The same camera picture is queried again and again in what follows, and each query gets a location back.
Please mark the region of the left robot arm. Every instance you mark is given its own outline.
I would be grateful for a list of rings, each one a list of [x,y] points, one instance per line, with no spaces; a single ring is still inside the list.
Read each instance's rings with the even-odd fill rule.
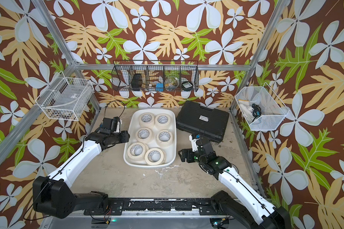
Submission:
[[[33,210],[59,219],[78,210],[106,213],[110,208],[106,193],[92,191],[75,194],[71,187],[102,151],[129,141],[130,135],[120,129],[121,124],[118,116],[104,118],[100,127],[85,137],[82,146],[63,165],[46,177],[36,178],[32,185]]]

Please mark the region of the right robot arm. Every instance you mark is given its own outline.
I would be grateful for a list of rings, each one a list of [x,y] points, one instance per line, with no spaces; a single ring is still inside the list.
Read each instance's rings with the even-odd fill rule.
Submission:
[[[192,147],[178,152],[182,162],[198,163],[207,174],[225,185],[237,198],[225,191],[211,197],[211,207],[217,214],[229,215],[247,229],[290,229],[291,219],[284,207],[275,207],[257,193],[237,172],[233,164],[217,156],[211,142],[200,134],[189,136]]]

